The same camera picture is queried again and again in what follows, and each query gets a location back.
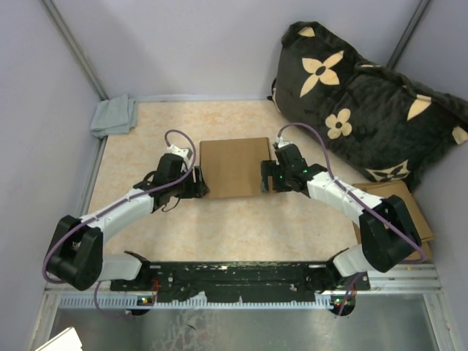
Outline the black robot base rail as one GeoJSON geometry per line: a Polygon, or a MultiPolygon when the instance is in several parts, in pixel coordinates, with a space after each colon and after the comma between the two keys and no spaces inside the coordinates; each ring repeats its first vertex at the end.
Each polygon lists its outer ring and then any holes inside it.
{"type": "Polygon", "coordinates": [[[366,273],[343,278],[328,261],[151,262],[132,280],[110,283],[113,292],[154,294],[158,303],[187,302],[204,294],[209,303],[314,303],[326,291],[370,288],[366,273]]]}

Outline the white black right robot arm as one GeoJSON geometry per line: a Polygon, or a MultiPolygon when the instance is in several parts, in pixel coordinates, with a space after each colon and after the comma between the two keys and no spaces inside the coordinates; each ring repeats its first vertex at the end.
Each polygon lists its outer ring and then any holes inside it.
{"type": "Polygon", "coordinates": [[[341,290],[357,273],[386,273],[421,249],[421,239],[405,202],[379,197],[340,181],[319,164],[308,165],[297,145],[276,146],[275,160],[260,164],[263,191],[297,192],[336,209],[359,228],[361,241],[331,258],[326,281],[341,290]]]}

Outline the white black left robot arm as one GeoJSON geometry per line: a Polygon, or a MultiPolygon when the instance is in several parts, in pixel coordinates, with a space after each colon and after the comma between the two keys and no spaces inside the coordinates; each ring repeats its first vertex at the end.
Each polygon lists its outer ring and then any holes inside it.
{"type": "Polygon", "coordinates": [[[58,221],[42,273],[54,284],[83,291],[96,282],[123,280],[136,290],[150,285],[152,273],[144,257],[132,252],[106,255],[105,244],[144,216],[162,210],[172,198],[201,198],[208,193],[200,167],[176,154],[164,154],[123,197],[81,218],[58,221]]]}

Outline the brown cardboard box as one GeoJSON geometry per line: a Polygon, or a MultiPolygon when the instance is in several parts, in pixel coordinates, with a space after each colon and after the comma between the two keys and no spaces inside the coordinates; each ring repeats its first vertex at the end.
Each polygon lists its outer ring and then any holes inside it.
{"type": "Polygon", "coordinates": [[[266,137],[200,142],[200,169],[207,200],[263,194],[261,163],[271,159],[266,137]]]}

